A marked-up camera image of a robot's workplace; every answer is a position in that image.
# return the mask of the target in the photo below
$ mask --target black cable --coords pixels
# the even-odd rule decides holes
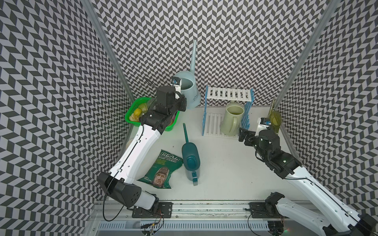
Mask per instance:
[[[164,217],[162,215],[160,215],[159,213],[157,213],[162,219],[163,219],[163,223],[161,224],[161,226],[157,229],[157,231],[159,231],[159,229],[161,229],[164,225]]]
[[[257,157],[257,150],[255,151],[255,157],[257,158],[257,160],[264,162],[263,159]]]
[[[124,206],[121,207],[121,209],[119,210],[118,214],[117,214],[113,219],[108,220],[108,219],[105,218],[105,213],[104,213],[104,211],[105,211],[105,198],[106,198],[106,196],[107,196],[107,194],[108,194],[109,186],[110,186],[110,184],[113,182],[113,180],[114,180],[114,178],[116,177],[117,174],[118,174],[118,172],[113,176],[113,178],[112,178],[112,180],[110,181],[108,187],[106,188],[106,192],[105,192],[105,196],[104,196],[104,202],[102,203],[102,216],[104,217],[104,220],[106,220],[107,222],[110,222],[110,221],[114,220],[115,218],[117,218],[117,216],[121,213],[121,211],[122,211],[122,209],[123,209],[123,207],[124,207]]]
[[[350,216],[353,220],[355,220],[357,222],[357,224],[361,225],[362,227],[364,227],[367,231],[369,231],[370,233],[372,233],[373,235],[376,235],[378,236],[378,234],[376,234],[375,232],[373,232],[372,230],[366,228],[363,224],[361,224],[358,220],[356,220],[352,215],[350,215],[346,210],[344,210],[344,208],[342,206],[340,206],[340,204],[337,203],[337,201],[335,201],[326,191],[324,191],[321,187],[319,187],[316,183],[314,183],[313,181],[309,180],[308,178],[294,178],[294,179],[287,179],[287,180],[301,180],[301,179],[306,179],[308,181],[310,181],[311,183],[313,183],[315,186],[317,186],[320,190],[322,190],[330,199],[332,199],[348,216]]]
[[[251,229],[251,226],[249,226],[249,218],[252,216],[252,213],[248,216],[248,219],[247,219],[247,225],[248,225],[248,228],[250,229],[250,231],[252,232],[252,233],[254,233],[255,235],[257,235],[257,236],[261,236],[261,235],[258,235],[257,233],[255,233],[252,229]]]
[[[144,126],[142,126],[142,128],[143,128],[143,129],[142,129],[142,134],[139,136],[139,139],[138,139],[138,140],[141,139],[141,137],[142,137],[142,135],[143,135],[143,133],[144,133]],[[133,152],[133,150],[134,150],[134,148],[136,147],[137,144],[138,144],[138,143],[136,143],[136,144],[133,146],[133,149],[131,149],[131,152],[129,153],[129,155],[127,156],[126,160],[122,163],[122,165],[121,165],[121,167],[120,167],[119,169],[121,169],[121,168],[123,167],[123,165],[126,163],[127,159],[130,157],[131,153]],[[119,171],[117,171],[117,173],[113,176],[113,178],[112,178],[112,180],[110,181],[108,187],[106,188],[106,192],[105,192],[105,196],[104,196],[104,202],[102,203],[102,216],[104,217],[104,220],[105,220],[105,221],[108,221],[108,222],[113,221],[115,218],[117,218],[117,216],[121,213],[123,207],[125,206],[125,205],[123,205],[123,206],[121,207],[121,209],[119,210],[119,212],[117,213],[117,215],[116,215],[113,219],[108,220],[108,219],[105,218],[105,213],[104,213],[104,211],[105,211],[105,198],[106,198],[106,196],[108,195],[108,190],[109,190],[109,187],[110,187],[111,183],[113,182],[114,178],[116,177],[116,175],[117,175],[118,173],[119,173]]]

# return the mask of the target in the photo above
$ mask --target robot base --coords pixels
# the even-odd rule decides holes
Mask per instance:
[[[141,207],[135,207],[133,209],[133,218],[156,218],[159,217],[158,212],[161,211],[161,216],[164,219],[168,219],[172,214],[172,205],[171,202],[155,202],[151,210],[146,210]]]

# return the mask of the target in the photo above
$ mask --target metal frame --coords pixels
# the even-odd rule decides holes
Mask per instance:
[[[340,2],[341,0],[330,0],[330,3],[326,6],[324,13],[321,15],[319,22],[315,26],[314,32],[311,34],[310,39],[306,43],[305,48],[303,49],[301,55],[298,58],[298,61],[295,63],[293,70],[287,78],[285,85],[283,86],[283,88],[277,96],[276,102],[274,104],[275,110],[278,108],[282,100],[285,98],[286,93],[289,91],[299,71],[306,62],[306,59],[308,58],[314,46],[316,45],[316,42],[320,38],[323,30],[325,29],[327,23],[330,21],[333,13],[336,11],[337,6]]]
[[[142,231],[142,225],[154,223],[155,221],[101,221],[97,231]],[[250,220],[249,226],[254,231],[268,231],[268,221]],[[158,223],[154,229],[162,231],[249,231],[247,222],[243,221],[172,221],[170,219]]]
[[[172,217],[167,220],[170,223],[179,222],[206,222],[206,223],[246,223],[250,212],[245,211],[244,208],[249,209],[250,202],[263,202],[263,201],[171,201],[173,202]],[[310,201],[293,201],[299,206],[305,207],[316,213],[320,211]],[[92,214],[88,218],[87,225],[83,231],[83,236],[95,236],[100,226],[104,223],[102,216],[102,201],[97,201],[94,205]],[[107,218],[114,217],[121,209],[122,204],[117,201],[105,201],[105,216]],[[132,218],[132,211],[122,209],[121,213],[117,216],[115,221],[145,221],[155,219],[139,219]],[[265,221],[280,221],[279,218],[264,218],[264,219],[249,219],[250,224],[259,224]]]
[[[83,7],[87,13],[87,16],[89,20],[91,21],[92,26],[94,30],[96,31],[100,39],[100,42],[102,43],[104,50],[110,59],[110,62],[112,63],[116,73],[118,74],[119,80],[121,81],[123,87],[126,90],[127,96],[131,100],[131,103],[133,103],[135,101],[134,95],[131,92],[129,85],[127,84],[127,79],[124,73],[122,72],[121,66],[118,63],[118,60],[116,58],[116,55],[114,54],[112,47],[110,46],[110,43],[109,43],[108,38],[106,37],[105,31],[100,24],[97,14],[95,13],[95,10],[93,9],[91,0],[80,0],[80,1],[83,4]]]
[[[249,129],[249,110],[251,109],[253,101],[255,100],[253,89],[218,88],[209,87],[208,85],[206,85],[205,105],[202,119],[202,136],[226,137],[237,139],[237,135],[228,136],[220,132],[220,124],[223,120],[224,115],[216,113],[207,113],[206,108],[208,99],[246,102],[244,105],[245,111],[240,126],[244,129]],[[207,129],[211,129],[212,132],[205,132],[205,130]]]
[[[298,155],[298,152],[293,144],[293,142],[291,141],[291,138],[289,136],[289,134],[287,133],[286,131],[286,128],[285,128],[285,124],[282,122],[281,123],[281,126],[280,126],[280,130],[281,130],[281,133],[282,133],[282,136],[283,138],[285,139],[285,142],[287,144],[287,147],[289,148],[289,151],[290,153],[298,160],[301,160],[301,158],[299,158],[299,155]]]

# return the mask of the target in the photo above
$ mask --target white slats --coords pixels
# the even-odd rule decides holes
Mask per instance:
[[[209,87],[208,99],[232,100],[251,102],[252,96],[249,89],[217,88]]]
[[[220,132],[220,124],[223,121],[224,114],[206,113],[204,136],[226,137],[231,139],[238,139],[238,135],[227,136]]]

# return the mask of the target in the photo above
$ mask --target beige pitcher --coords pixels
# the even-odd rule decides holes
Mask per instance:
[[[226,106],[225,116],[223,117],[220,131],[229,136],[237,135],[239,125],[244,114],[244,106],[233,102]]]

